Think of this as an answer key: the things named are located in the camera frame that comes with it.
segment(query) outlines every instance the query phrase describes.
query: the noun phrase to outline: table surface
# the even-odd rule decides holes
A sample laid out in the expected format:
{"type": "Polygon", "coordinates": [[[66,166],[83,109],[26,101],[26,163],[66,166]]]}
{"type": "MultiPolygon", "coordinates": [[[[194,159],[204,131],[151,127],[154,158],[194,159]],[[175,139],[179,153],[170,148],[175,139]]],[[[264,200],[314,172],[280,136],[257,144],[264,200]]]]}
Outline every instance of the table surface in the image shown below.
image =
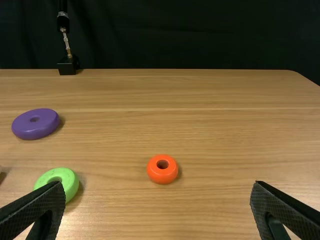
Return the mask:
{"type": "Polygon", "coordinates": [[[255,180],[320,209],[320,88],[293,71],[0,70],[0,116],[0,206],[49,169],[79,175],[58,240],[258,240],[255,180]],[[63,126],[16,138],[36,108],[63,126]],[[181,173],[168,185],[146,174],[162,153],[181,173]]]}

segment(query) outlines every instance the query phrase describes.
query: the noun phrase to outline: purple ring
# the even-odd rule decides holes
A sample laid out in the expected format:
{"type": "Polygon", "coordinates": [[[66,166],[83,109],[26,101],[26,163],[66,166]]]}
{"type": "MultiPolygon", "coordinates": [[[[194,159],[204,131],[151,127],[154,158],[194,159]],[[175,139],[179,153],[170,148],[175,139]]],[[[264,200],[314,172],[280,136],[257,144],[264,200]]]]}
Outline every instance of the purple ring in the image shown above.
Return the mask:
{"type": "Polygon", "coordinates": [[[18,138],[35,140],[53,133],[59,124],[58,113],[49,108],[39,108],[17,116],[11,129],[18,138]]]}

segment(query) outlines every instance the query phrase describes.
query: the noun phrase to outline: black backdrop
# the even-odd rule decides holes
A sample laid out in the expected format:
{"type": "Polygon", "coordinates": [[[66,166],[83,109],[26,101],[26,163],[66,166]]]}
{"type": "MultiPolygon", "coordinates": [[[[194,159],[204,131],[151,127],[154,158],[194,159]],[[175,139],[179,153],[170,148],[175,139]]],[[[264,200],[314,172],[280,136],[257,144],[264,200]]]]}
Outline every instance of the black backdrop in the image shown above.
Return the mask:
{"type": "MultiPolygon", "coordinates": [[[[320,83],[319,0],[69,0],[82,68],[288,69],[320,83]]],[[[0,67],[56,68],[58,0],[0,0],[0,67]]]]}

